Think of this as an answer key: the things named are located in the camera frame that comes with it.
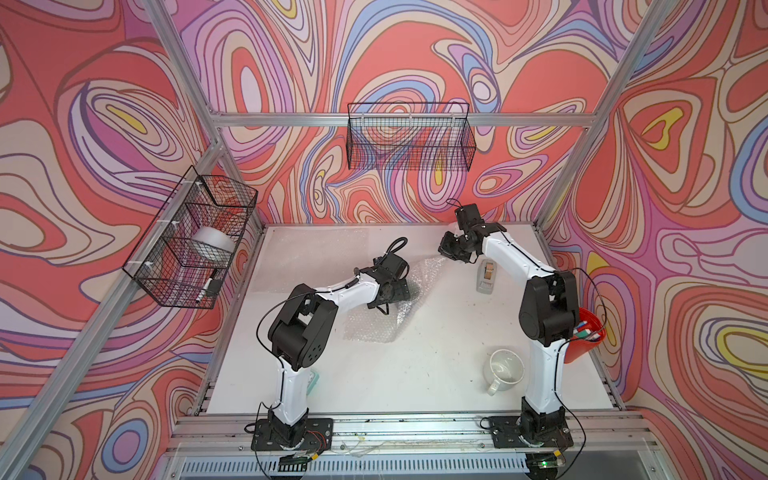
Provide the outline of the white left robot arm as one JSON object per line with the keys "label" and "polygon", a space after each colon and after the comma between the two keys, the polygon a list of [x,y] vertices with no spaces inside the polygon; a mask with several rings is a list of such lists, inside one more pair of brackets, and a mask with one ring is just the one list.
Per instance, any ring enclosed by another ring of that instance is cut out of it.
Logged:
{"label": "white left robot arm", "polygon": [[386,253],[336,285],[300,284],[293,289],[267,333],[280,365],[277,405],[272,408],[278,422],[293,428],[305,421],[310,368],[324,353],[336,317],[361,306],[387,314],[391,304],[410,298],[409,271],[405,259]]}

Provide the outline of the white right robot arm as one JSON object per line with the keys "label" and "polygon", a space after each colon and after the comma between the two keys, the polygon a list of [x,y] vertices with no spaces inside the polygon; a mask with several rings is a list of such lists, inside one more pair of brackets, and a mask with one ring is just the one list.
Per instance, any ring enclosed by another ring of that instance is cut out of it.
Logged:
{"label": "white right robot arm", "polygon": [[487,222],[475,204],[455,204],[459,231],[443,236],[438,252],[468,263],[488,259],[523,283],[519,324],[530,339],[532,373],[523,409],[535,419],[565,411],[561,400],[561,370],[574,329],[580,321],[575,276],[546,264],[496,222]]}

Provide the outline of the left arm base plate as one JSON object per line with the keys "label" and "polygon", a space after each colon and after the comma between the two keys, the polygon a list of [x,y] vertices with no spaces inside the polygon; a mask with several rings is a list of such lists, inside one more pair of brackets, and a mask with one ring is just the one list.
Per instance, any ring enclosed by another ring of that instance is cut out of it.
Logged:
{"label": "left arm base plate", "polygon": [[308,451],[323,453],[332,447],[334,420],[309,418],[287,426],[277,418],[256,422],[251,441],[254,452]]}

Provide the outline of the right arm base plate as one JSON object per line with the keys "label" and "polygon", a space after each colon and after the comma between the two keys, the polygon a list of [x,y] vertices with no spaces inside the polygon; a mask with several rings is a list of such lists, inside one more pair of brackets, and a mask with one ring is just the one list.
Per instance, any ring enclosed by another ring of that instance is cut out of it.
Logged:
{"label": "right arm base plate", "polygon": [[490,433],[497,449],[567,450],[574,445],[563,412],[546,415],[524,412],[521,416],[482,417],[480,426]]}

